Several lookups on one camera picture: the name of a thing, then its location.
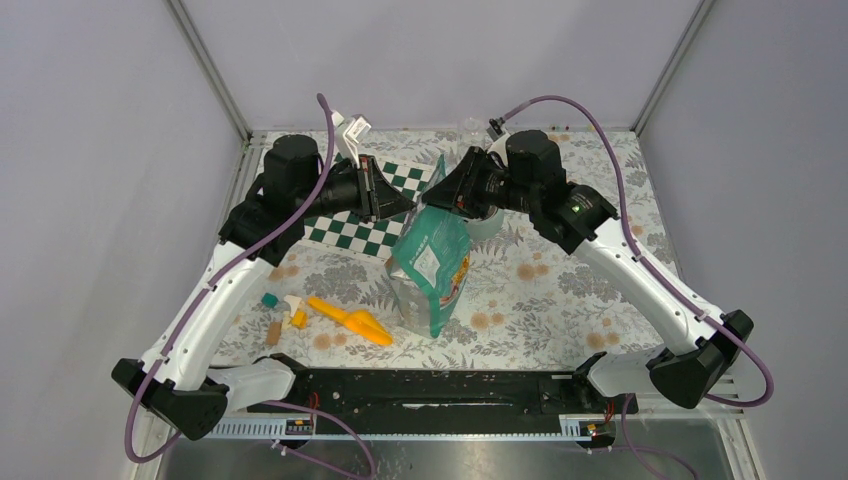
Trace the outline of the green pet food bag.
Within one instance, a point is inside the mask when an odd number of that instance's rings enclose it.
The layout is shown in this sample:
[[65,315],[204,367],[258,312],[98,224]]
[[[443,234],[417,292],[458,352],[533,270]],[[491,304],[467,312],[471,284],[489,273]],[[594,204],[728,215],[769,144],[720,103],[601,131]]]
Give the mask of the green pet food bag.
[[424,337],[440,336],[464,289],[471,245],[461,217],[415,197],[385,263],[401,327]]

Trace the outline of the orange plastic scoop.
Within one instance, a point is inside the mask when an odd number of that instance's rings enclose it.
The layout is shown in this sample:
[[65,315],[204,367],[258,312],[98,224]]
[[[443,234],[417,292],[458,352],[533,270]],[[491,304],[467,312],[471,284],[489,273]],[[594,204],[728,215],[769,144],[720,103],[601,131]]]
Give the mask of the orange plastic scoop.
[[307,304],[321,315],[376,345],[389,346],[393,343],[389,332],[366,310],[346,311],[317,297],[309,297]]

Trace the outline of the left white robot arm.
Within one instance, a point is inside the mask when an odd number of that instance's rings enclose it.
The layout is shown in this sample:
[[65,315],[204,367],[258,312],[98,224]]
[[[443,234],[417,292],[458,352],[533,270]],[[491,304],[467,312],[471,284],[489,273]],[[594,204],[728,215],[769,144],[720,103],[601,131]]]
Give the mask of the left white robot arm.
[[211,363],[246,300],[305,235],[306,221],[349,212],[376,222],[415,207],[385,177],[374,156],[324,160],[306,135],[278,138],[245,199],[229,213],[199,280],[166,332],[139,359],[121,359],[113,380],[190,440],[209,434],[228,413],[275,400],[296,411],[310,385],[276,358],[231,368]]

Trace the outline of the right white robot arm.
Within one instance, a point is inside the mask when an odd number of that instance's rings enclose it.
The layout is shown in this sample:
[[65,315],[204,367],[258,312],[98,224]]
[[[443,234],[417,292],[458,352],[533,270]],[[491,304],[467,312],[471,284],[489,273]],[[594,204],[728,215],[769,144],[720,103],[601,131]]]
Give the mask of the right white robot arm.
[[723,312],[629,242],[624,217],[597,190],[567,179],[559,146],[542,131],[505,134],[489,150],[469,148],[422,200],[466,219],[493,207],[527,214],[541,237],[603,275],[651,323],[661,345],[595,354],[575,371],[573,396],[583,410],[646,393],[694,409],[753,329],[743,311]]

